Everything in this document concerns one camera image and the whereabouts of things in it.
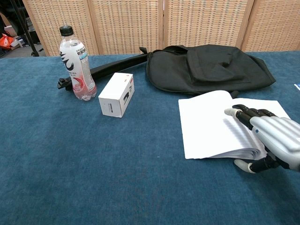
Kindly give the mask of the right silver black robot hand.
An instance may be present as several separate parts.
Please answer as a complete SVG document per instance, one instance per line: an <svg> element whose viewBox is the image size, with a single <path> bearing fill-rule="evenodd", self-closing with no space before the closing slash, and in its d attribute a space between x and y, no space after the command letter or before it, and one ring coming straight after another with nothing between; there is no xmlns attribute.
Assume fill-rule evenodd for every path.
<svg viewBox="0 0 300 225"><path fill-rule="evenodd" d="M300 171L300 125L292 119L278 117L266 109L233 105L224 110L226 115L238 119L263 143L266 157L247 163L241 159L234 164L248 173L259 173L279 166Z"/></svg>

